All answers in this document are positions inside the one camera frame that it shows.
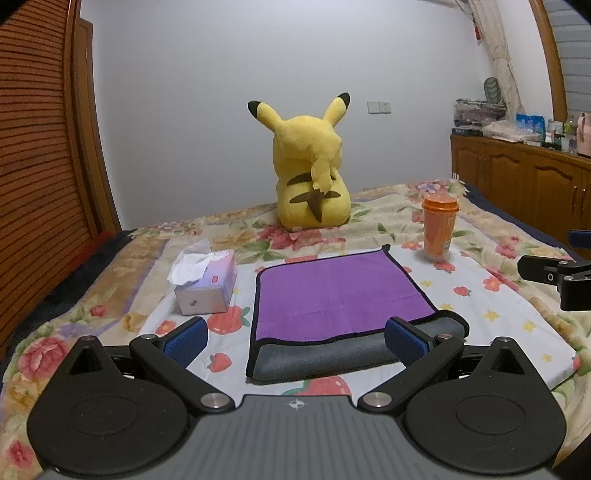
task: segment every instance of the metal screw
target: metal screw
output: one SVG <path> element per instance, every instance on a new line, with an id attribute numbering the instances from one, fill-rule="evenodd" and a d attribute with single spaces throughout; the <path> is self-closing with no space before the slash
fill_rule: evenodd
<path id="1" fill-rule="evenodd" d="M 230 403 L 230 397 L 221 392 L 206 393 L 201 403 L 208 408 L 223 408 Z"/>
<path id="2" fill-rule="evenodd" d="M 363 396 L 363 401 L 370 407 L 382 408 L 392 403 L 392 397 L 385 392 L 369 392 Z"/>

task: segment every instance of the window blind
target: window blind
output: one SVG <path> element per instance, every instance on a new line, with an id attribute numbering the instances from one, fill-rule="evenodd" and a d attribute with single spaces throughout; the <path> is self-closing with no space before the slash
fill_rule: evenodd
<path id="1" fill-rule="evenodd" d="M 566 103 L 578 118 L 591 112 L 591 25 L 566 1 L 544 0 L 558 47 Z"/>

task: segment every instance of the yellow plush toy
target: yellow plush toy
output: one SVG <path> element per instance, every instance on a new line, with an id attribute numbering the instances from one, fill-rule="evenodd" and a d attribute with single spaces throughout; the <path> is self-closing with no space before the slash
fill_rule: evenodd
<path id="1" fill-rule="evenodd" d="M 335 132 L 349 101 L 349 94 L 342 93 L 322 119 L 300 115 L 289 120 L 266 103 L 248 103 L 254 118 L 275 134 L 277 211 L 288 230 L 338 226 L 349 218 L 351 199 L 338 171 L 343 141 Z"/>

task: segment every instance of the blue gripper pad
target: blue gripper pad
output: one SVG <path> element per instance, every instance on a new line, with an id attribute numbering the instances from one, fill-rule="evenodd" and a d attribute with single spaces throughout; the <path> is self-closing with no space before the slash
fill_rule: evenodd
<path id="1" fill-rule="evenodd" d="M 207 346 L 207 337 L 207 323 L 202 317 L 194 317 L 161 338 L 163 352 L 187 368 Z"/>
<path id="2" fill-rule="evenodd" d="M 566 238 L 572 248 L 591 249 L 591 231 L 589 230 L 571 230 Z"/>
<path id="3" fill-rule="evenodd" d="M 399 322 L 390 318 L 384 328 L 384 340 L 386 347 L 402 362 L 405 367 L 419 360 L 423 355 L 429 353 L 429 344 L 426 339 L 413 333 L 416 330 L 412 325 L 406 325 L 404 320 Z"/>

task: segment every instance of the cabinet handle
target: cabinet handle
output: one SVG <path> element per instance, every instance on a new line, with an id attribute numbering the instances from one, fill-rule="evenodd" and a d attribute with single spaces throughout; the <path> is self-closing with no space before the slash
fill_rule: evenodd
<path id="1" fill-rule="evenodd" d="M 577 196 L 577 186 L 575 185 L 573 187 L 573 203 L 571 205 L 572 206 L 572 213 L 574 213 L 574 207 L 575 207 L 574 200 L 575 200 L 576 196 Z"/>
<path id="2" fill-rule="evenodd" d="M 587 193 L 587 189 L 583 189 L 581 192 L 581 210 L 579 215 L 583 216 L 583 212 L 585 211 L 585 194 Z"/>

